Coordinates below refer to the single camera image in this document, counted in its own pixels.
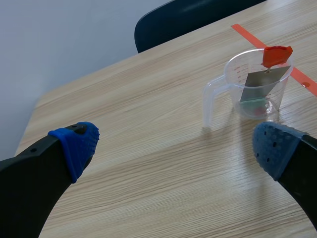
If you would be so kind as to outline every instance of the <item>orange tape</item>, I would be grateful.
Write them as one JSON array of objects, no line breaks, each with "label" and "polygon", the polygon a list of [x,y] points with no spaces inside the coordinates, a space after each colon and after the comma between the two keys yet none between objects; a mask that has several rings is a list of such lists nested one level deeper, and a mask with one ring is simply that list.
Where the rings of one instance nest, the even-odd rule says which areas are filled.
[{"label": "orange tape", "polygon": [[[266,44],[248,32],[239,24],[234,24],[231,26],[234,30],[236,30],[241,36],[243,36],[246,40],[248,40],[252,45],[257,48],[265,48]],[[296,67],[294,67],[291,76],[299,82],[303,87],[305,87],[308,91],[314,94],[317,97],[317,83],[315,83],[311,78],[303,74]]]}]

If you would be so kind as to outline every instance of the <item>red plastic clip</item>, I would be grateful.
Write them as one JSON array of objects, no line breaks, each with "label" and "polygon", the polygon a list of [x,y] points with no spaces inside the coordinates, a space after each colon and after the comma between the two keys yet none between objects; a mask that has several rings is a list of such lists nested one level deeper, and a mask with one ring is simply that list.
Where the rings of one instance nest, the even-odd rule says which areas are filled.
[{"label": "red plastic clip", "polygon": [[293,53],[292,47],[288,46],[269,46],[264,48],[263,63],[266,68],[271,68],[278,64],[286,63]]}]

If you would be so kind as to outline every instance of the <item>white wall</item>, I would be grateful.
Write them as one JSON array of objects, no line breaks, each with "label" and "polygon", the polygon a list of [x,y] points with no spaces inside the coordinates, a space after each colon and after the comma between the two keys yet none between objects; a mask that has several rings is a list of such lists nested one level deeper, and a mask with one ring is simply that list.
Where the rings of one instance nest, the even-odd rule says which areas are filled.
[{"label": "white wall", "polygon": [[137,53],[134,28],[169,0],[0,0],[0,160],[44,93]]}]

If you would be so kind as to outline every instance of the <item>wooden table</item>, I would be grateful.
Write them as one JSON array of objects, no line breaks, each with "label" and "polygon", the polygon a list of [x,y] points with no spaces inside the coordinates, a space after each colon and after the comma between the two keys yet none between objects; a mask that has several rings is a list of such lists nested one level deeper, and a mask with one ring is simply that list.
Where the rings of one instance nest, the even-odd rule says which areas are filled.
[{"label": "wooden table", "polygon": [[[101,139],[91,164],[54,207],[42,238],[315,237],[292,197],[257,164],[255,120],[219,97],[202,128],[202,89],[234,55],[291,45],[317,79],[316,0],[268,0],[45,95],[19,151],[51,129],[91,121]],[[317,136],[317,101],[290,78],[279,121]]]}]

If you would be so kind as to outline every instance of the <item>wood grain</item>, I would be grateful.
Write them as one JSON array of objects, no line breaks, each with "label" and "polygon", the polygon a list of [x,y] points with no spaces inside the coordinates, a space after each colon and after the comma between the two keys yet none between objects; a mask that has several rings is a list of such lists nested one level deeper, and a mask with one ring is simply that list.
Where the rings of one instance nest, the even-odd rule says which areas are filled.
[{"label": "wood grain", "polygon": [[[257,164],[259,121],[228,95],[202,128],[202,89],[234,55],[253,49],[230,25],[268,45],[291,45],[316,81],[315,0],[268,0],[45,95],[18,152],[78,121],[100,128],[91,164],[54,207],[42,238],[310,238],[309,219]],[[278,120],[317,136],[316,98],[289,79]]]}]

